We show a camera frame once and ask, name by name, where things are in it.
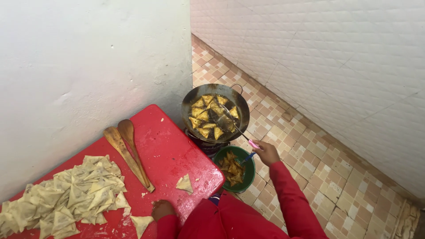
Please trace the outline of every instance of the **wok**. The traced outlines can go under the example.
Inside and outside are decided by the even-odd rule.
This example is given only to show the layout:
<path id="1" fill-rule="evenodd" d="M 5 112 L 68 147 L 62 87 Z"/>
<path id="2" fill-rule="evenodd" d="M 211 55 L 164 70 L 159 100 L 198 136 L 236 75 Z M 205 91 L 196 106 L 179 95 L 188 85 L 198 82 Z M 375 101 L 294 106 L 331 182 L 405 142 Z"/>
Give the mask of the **wok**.
<path id="1" fill-rule="evenodd" d="M 199 139 L 211 143 L 228 142 L 237 139 L 239 136 L 241 136 L 242 134 L 238 130 L 235 130 L 233 133 L 226 133 L 218 140 L 206 139 L 197 130 L 194 130 L 192 128 L 192 122 L 189 120 L 189 114 L 192 110 L 192 104 L 194 104 L 199 98 L 201 98 L 202 95 L 205 94 L 219 94 L 227 97 L 230 101 L 232 101 L 239 112 L 239 129 L 242 132 L 245 132 L 245 130 L 247 129 L 249 124 L 249 107 L 246 100 L 241 96 L 241 94 L 239 94 L 231 87 L 220 84 L 200 85 L 189 91 L 189 93 L 184 97 L 183 103 L 181 104 L 181 118 L 183 119 L 186 128 Z"/>

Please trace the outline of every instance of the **wooden spatula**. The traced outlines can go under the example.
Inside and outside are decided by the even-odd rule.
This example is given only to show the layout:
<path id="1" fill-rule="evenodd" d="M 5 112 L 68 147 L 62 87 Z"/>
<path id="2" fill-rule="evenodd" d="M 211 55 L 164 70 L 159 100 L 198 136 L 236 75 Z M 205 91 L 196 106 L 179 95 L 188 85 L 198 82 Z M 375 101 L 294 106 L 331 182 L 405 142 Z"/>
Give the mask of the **wooden spatula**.
<path id="1" fill-rule="evenodd" d="M 137 166 L 140 169 L 140 172 L 142 173 L 144 182 L 149 187 L 149 180 L 147 179 L 146 173 L 143 169 L 142 162 L 140 161 L 139 153 L 137 152 L 136 145 L 134 144 L 134 126 L 133 122 L 129 119 L 121 120 L 118 123 L 118 132 L 121 135 L 121 137 L 127 141 L 127 143 L 130 145 L 131 151 L 133 152 L 134 159 L 137 163 Z"/>
<path id="2" fill-rule="evenodd" d="M 155 190 L 155 187 L 151 182 L 149 182 L 149 179 L 147 179 L 147 182 L 149 182 L 150 186 L 146 185 L 138 165 L 134 161 L 130 152 L 128 152 L 127 147 L 125 146 L 125 143 L 122 140 L 118 130 L 111 126 L 103 131 L 103 135 L 105 136 L 106 140 L 118 151 L 118 153 L 121 154 L 127 165 L 130 167 L 131 171 L 135 174 L 143 186 L 152 193 Z"/>

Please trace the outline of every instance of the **pan handle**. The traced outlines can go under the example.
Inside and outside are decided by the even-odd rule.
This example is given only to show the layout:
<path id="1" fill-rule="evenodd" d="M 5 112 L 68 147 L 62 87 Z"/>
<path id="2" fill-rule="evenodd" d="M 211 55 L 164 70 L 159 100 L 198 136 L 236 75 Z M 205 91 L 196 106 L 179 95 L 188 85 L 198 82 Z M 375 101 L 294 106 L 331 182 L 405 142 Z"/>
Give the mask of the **pan handle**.
<path id="1" fill-rule="evenodd" d="M 231 86 L 231 88 L 233 88 L 235 85 L 238 85 L 238 86 L 241 88 L 241 95 L 242 95 L 242 93 L 244 92 L 244 88 L 242 88 L 242 86 L 241 86 L 241 85 L 239 85 L 239 84 L 233 84 L 233 85 Z"/>

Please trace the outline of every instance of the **red tabletop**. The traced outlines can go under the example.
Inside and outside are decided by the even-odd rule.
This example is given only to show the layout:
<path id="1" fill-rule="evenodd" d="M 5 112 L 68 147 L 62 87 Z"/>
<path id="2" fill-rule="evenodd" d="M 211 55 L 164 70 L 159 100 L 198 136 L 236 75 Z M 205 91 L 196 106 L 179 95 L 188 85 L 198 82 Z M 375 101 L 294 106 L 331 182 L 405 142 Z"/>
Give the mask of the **red tabletop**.
<path id="1" fill-rule="evenodd" d="M 82 164 L 85 155 L 104 156 L 109 154 L 110 160 L 117 163 L 125 176 L 124 193 L 133 216 L 150 216 L 152 201 L 169 200 L 179 214 L 183 224 L 202 198 L 215 193 L 224 183 L 224 176 L 218 167 L 174 124 L 174 122 L 157 106 L 150 105 L 131 117 L 134 124 L 135 144 L 143 167 L 155 191 L 149 193 L 136 176 L 131 172 L 120 154 L 104 137 L 64 162 L 34 184 L 52 179 L 53 175 L 74 165 Z M 189 174 L 194 193 L 176 189 L 180 177 Z M 10 200 L 20 198 L 23 191 Z M 108 223 L 103 225 L 83 224 L 76 226 L 81 233 L 70 239 L 137 239 L 136 229 L 130 217 L 123 217 L 124 209 L 104 212 Z M 21 234 L 13 234 L 11 239 L 38 239 L 39 230 L 25 230 Z M 156 238 L 156 223 L 152 222 L 144 232 L 143 239 Z"/>

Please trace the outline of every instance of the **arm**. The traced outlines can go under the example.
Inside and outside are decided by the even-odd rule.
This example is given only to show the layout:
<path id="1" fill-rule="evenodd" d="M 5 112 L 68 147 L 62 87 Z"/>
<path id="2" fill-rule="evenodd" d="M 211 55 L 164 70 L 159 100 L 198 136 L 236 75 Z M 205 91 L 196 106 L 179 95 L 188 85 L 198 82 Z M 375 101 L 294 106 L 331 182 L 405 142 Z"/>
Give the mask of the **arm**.
<path id="1" fill-rule="evenodd" d="M 290 237 L 325 239 L 325 232 L 310 208 L 307 198 L 281 162 L 276 148 L 268 143 L 253 140 L 261 149 L 253 149 L 261 161 L 270 167 L 270 178 L 276 188 L 280 209 Z"/>
<path id="2" fill-rule="evenodd" d="M 176 239 L 179 219 L 176 215 L 167 215 L 157 222 L 157 239 Z"/>
<path id="3" fill-rule="evenodd" d="M 156 221 L 157 239 L 176 239 L 179 218 L 174 207 L 167 200 L 158 200 L 153 203 L 152 217 Z"/>

